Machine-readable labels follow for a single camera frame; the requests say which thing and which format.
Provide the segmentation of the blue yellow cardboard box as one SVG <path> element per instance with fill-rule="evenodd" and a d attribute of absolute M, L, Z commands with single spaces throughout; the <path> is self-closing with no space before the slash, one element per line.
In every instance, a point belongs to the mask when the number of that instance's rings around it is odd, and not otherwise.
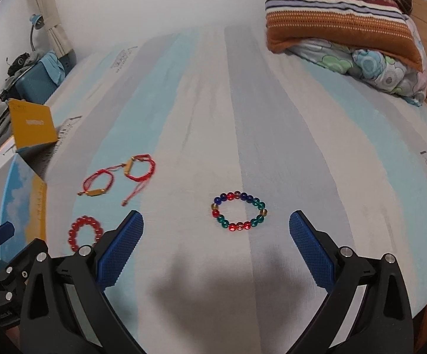
<path fill-rule="evenodd" d="M 33 239 L 46 240 L 47 184 L 28 161 L 57 141 L 47 106 L 11 99 L 12 137 L 0 147 L 0 225 L 9 221 L 14 235 L 0 245 L 0 260 L 10 262 Z"/>

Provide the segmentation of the teal suitcase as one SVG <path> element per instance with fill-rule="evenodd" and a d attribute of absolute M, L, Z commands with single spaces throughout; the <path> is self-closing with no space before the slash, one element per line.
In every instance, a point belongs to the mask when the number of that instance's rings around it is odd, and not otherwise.
<path fill-rule="evenodd" d="M 19 99 L 45 104 L 77 64 L 74 50 L 62 57 L 48 51 L 29 67 L 25 67 L 15 81 Z"/>

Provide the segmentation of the striped bed sheet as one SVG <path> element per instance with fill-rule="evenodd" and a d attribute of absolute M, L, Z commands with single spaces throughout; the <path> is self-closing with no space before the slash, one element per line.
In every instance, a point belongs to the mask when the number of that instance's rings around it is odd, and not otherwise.
<path fill-rule="evenodd" d="M 260 27 L 189 29 L 78 63 L 48 102 L 62 138 L 46 170 L 46 237 L 129 210 L 143 236 L 106 292 L 148 353 L 284 353 L 319 308 L 288 231 L 303 211 L 363 257 L 395 255 L 427 303 L 427 106 L 266 49 Z M 128 205 L 129 158 L 156 172 Z M 99 169 L 101 196 L 78 196 Z"/>

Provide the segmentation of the floral quilt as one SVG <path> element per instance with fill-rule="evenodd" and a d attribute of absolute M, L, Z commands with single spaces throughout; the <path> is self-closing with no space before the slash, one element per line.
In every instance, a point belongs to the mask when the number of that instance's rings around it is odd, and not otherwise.
<path fill-rule="evenodd" d="M 427 54 L 415 22 L 408 15 L 403 17 L 421 57 L 422 71 L 377 50 L 349 48 L 319 38 L 303 40 L 286 53 L 422 106 L 427 94 Z"/>

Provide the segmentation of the blue desk lamp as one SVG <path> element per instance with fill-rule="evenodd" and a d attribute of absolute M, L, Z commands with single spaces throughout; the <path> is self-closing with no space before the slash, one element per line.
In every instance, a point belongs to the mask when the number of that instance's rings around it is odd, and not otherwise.
<path fill-rule="evenodd" d="M 29 43 L 32 51 L 35 51 L 34 46 L 34 33 L 36 30 L 40 30 L 45 26 L 44 18 L 41 14 L 33 14 L 29 21 L 31 23 L 30 33 L 29 33 Z"/>

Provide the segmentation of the beige curtain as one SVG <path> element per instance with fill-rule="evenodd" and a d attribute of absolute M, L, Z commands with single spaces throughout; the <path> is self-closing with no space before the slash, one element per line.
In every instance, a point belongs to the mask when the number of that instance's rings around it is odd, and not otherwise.
<path fill-rule="evenodd" d="M 73 46 L 62 26 L 56 0 L 34 0 L 37 12 L 44 20 L 44 28 L 50 46 L 58 58 L 62 58 L 73 50 Z"/>

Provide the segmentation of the striped orange pillow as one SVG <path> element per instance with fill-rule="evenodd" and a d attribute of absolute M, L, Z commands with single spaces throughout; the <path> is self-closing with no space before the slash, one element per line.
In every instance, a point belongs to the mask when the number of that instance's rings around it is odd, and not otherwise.
<path fill-rule="evenodd" d="M 273 53 L 318 38 L 377 50 L 422 71 L 407 18 L 392 0 L 265 0 L 266 42 Z"/>

